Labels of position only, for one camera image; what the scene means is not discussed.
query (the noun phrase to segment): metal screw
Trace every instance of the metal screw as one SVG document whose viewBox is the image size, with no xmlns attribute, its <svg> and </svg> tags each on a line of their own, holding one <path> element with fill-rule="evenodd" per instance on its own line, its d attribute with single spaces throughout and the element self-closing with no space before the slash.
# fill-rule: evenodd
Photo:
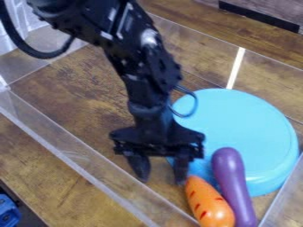
<svg viewBox="0 0 303 227">
<path fill-rule="evenodd" d="M 10 220 L 10 217 L 11 217 L 10 215 L 6 215 L 6 216 L 3 217 L 3 221 L 7 222 L 7 221 Z"/>
</svg>

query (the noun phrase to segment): purple eggplant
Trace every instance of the purple eggplant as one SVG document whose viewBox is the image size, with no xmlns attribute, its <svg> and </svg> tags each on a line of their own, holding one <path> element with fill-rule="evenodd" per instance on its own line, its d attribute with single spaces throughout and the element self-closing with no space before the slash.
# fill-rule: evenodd
<svg viewBox="0 0 303 227">
<path fill-rule="evenodd" d="M 246 186 L 246 169 L 241 153 L 230 147 L 213 157 L 214 176 L 225 199 L 236 212 L 236 227 L 257 227 L 257 213 Z"/>
</svg>

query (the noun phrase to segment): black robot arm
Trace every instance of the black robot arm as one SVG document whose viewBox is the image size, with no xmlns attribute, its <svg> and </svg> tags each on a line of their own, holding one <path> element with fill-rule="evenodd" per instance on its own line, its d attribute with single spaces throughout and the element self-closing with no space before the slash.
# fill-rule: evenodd
<svg viewBox="0 0 303 227">
<path fill-rule="evenodd" d="M 149 156 L 174 157 L 175 180 L 184 184 L 189 163 L 204 158 L 205 135 L 173 118 L 171 92 L 182 68 L 165 49 L 153 19 L 135 0 L 27 0 L 54 29 L 101 46 L 129 91 L 135 126 L 110 134 L 115 152 L 127 157 L 142 181 L 151 172 Z"/>
</svg>

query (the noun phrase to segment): orange carrot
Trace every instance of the orange carrot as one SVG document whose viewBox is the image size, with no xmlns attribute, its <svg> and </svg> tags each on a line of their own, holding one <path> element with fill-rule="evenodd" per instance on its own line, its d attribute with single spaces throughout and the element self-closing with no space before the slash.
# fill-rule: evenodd
<svg viewBox="0 0 303 227">
<path fill-rule="evenodd" d="M 216 188 L 198 176 L 190 176 L 186 195 L 202 227 L 236 227 L 236 215 Z"/>
</svg>

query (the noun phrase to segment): cable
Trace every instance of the cable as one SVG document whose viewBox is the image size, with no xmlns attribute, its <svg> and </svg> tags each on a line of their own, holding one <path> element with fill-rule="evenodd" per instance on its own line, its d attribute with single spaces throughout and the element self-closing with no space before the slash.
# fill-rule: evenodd
<svg viewBox="0 0 303 227">
<path fill-rule="evenodd" d="M 21 36 L 21 34 L 17 31 L 17 27 L 14 24 L 14 21 L 11 19 L 7 7 L 6 7 L 6 0 L 0 0 L 0 20 L 3 21 L 3 25 L 6 28 L 6 32 L 10 36 L 10 38 L 13 39 L 17 47 L 30 56 L 33 56 L 34 58 L 38 59 L 53 59 L 55 57 L 58 57 L 59 55 L 62 55 L 65 52 L 67 52 L 75 37 L 71 36 L 70 39 L 66 41 L 65 45 L 62 46 L 62 48 L 57 51 L 53 52 L 42 52 L 35 50 L 25 41 L 23 37 Z"/>
<path fill-rule="evenodd" d="M 170 105 L 170 109 L 171 109 L 173 113 L 174 113 L 177 116 L 180 116 L 180 117 L 182 117 L 182 118 L 192 117 L 192 116 L 194 115 L 197 109 L 198 109 L 198 103 L 200 103 L 200 102 L 198 102 L 198 97 L 197 97 L 197 95 L 196 95 L 196 93 L 194 93 L 193 91 L 190 91 L 188 88 L 185 88 L 185 87 L 181 86 L 181 85 L 178 85 L 178 86 L 175 87 L 175 89 L 177 89 L 178 91 L 181 91 L 182 93 L 185 93 L 186 95 L 190 95 L 192 97 L 194 97 L 194 109 L 193 109 L 193 111 L 192 111 L 189 114 L 178 113 L 178 112 L 173 109 L 173 106 L 171 106 L 171 105 Z"/>
</svg>

